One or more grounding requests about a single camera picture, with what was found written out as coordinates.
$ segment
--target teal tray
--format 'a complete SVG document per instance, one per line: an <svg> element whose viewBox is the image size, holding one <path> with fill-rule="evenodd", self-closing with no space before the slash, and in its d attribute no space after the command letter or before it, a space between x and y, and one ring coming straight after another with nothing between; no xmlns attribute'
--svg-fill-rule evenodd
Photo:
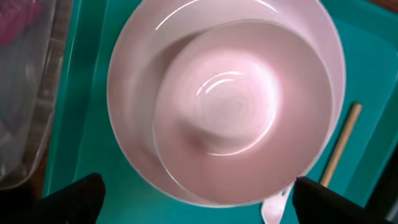
<svg viewBox="0 0 398 224"><path fill-rule="evenodd" d="M114 44L140 0L74 2L44 196L99 172L106 197L98 223L262 223L259 204L194 207L168 198L139 177L111 129L106 77ZM365 206L398 140L398 15L363 0L323 4L343 42L347 91L336 133L308 177L320 180L351 103L358 100L364 109L330 188ZM290 201L282 223L298 223Z"/></svg>

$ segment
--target pink bowl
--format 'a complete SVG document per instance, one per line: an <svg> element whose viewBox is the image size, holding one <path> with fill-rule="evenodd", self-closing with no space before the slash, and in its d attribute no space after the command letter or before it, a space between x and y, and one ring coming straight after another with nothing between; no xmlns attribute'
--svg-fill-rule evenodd
<svg viewBox="0 0 398 224"><path fill-rule="evenodd" d="M194 37L241 19L276 21L312 43L325 61L333 87L336 106L329 136L341 112L345 92L343 49L319 0L143 0L126 22L112 53L107 84L109 118L132 169L154 188L185 203L233 206L197 197L181 188L164 169L152 132L157 94L172 59Z"/></svg>
<svg viewBox="0 0 398 224"><path fill-rule="evenodd" d="M153 120L167 172L214 203L267 198L313 164L332 90L312 46L275 22L243 20L193 40L172 62Z"/></svg>

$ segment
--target plastic container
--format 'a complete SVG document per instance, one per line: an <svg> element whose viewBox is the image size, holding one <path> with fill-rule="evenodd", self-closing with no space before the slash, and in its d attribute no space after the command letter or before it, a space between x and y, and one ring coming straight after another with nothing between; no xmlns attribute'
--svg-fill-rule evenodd
<svg viewBox="0 0 398 224"><path fill-rule="evenodd" d="M364 206L398 140L398 18L363 0L322 2L342 39L347 87L337 129L307 176L320 180L344 118L359 101L363 112L329 187ZM44 196L99 172L106 198L97 223L262 223L261 205L199 208L169 198L139 177L123 156L109 122L106 78L119 33L139 3L75 0ZM282 223L298 223L291 198Z"/></svg>
<svg viewBox="0 0 398 224"><path fill-rule="evenodd" d="M33 174L50 134L57 79L51 85L44 80L46 58L54 50L49 40L55 3L0 2L1 190L17 187Z"/></svg>

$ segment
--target chopstick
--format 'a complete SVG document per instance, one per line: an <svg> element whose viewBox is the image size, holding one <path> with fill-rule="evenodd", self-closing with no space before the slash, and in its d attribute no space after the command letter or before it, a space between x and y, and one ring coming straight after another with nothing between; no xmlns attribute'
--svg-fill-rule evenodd
<svg viewBox="0 0 398 224"><path fill-rule="evenodd" d="M343 154L348 139L351 136L351 133L353 132L355 123L358 120L361 111L362 111L362 105L359 104L358 102L354 102L351 111L349 112L348 119L344 124L343 131L339 136L333 154L331 155L328 166L321 180L321 184L326 188L329 186L330 180L333 177L333 174L335 173L338 161L340 160L340 157Z"/></svg>

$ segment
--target inner bowl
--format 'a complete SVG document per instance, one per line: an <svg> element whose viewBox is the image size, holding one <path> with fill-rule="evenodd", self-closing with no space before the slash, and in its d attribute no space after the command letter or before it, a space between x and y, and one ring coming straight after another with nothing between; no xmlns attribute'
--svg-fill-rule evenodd
<svg viewBox="0 0 398 224"><path fill-rule="evenodd" d="M275 22L212 29L175 58L160 88L157 153L181 187L214 203L260 201L317 158L333 111L312 46Z"/></svg>

